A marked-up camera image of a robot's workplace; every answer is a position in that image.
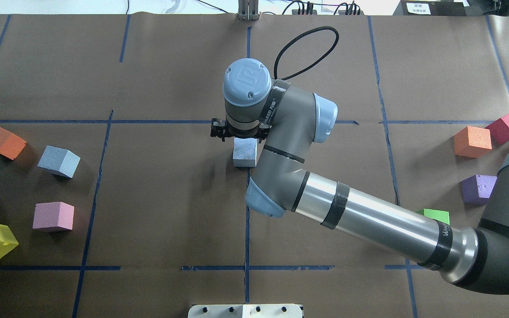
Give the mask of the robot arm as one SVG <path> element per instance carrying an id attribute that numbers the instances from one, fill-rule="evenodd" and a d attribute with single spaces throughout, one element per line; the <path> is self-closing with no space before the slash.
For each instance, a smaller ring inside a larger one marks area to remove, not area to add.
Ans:
<path id="1" fill-rule="evenodd" d="M 416 212 L 303 169 L 312 143 L 323 143 L 337 119 L 334 102 L 272 79 L 253 58 L 224 73 L 226 120 L 211 136 L 265 140 L 245 201 L 279 218 L 292 211 L 396 252 L 447 282 L 485 294 L 509 295 L 509 154 L 475 228 L 452 228 Z"/>

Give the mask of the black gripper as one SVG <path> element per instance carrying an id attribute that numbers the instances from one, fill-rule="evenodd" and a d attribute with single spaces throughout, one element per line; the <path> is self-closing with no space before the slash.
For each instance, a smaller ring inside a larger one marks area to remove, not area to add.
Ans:
<path id="1" fill-rule="evenodd" d="M 212 118 L 210 136 L 218 137 L 223 142 L 226 138 L 234 137 L 239 139 L 253 138 L 258 140 L 259 143 L 262 143 L 262 141 L 267 139 L 268 135 L 269 125 L 266 124 L 258 124 L 252 129 L 239 129 L 231 125 L 228 121 L 217 117 Z"/>

